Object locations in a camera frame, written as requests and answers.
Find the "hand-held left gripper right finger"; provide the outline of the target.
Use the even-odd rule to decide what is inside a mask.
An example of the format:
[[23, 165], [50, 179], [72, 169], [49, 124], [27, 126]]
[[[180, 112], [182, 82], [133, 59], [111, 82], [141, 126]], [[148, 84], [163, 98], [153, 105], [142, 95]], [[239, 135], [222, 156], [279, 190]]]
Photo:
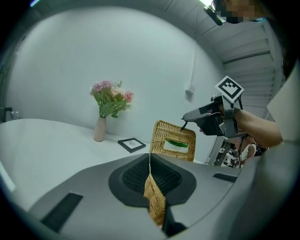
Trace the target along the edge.
[[241, 169], [156, 154], [152, 170], [166, 196], [163, 231], [171, 240], [250, 240], [266, 235], [291, 194], [291, 144]]

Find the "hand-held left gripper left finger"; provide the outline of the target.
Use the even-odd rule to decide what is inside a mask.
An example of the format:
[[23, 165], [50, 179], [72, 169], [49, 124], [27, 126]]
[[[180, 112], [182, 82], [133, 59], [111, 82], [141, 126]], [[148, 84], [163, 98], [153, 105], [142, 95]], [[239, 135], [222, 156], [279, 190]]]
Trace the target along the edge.
[[85, 168], [40, 197], [29, 213], [40, 222], [69, 193], [82, 196], [58, 231], [68, 240], [162, 240], [164, 233], [145, 207], [126, 206], [109, 188], [114, 170], [131, 166], [148, 154], [138, 154]]

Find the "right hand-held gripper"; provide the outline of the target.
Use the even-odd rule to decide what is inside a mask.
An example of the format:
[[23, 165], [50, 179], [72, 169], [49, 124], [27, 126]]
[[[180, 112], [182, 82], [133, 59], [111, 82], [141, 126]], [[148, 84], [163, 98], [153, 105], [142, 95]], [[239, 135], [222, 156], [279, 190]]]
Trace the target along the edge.
[[244, 133], [238, 129], [237, 121], [234, 119], [235, 104], [242, 108], [241, 95], [244, 88], [229, 76], [225, 76], [215, 88], [219, 95], [212, 96], [210, 103], [187, 112], [182, 119], [185, 122], [196, 122], [206, 135], [224, 136], [235, 138], [243, 136]]

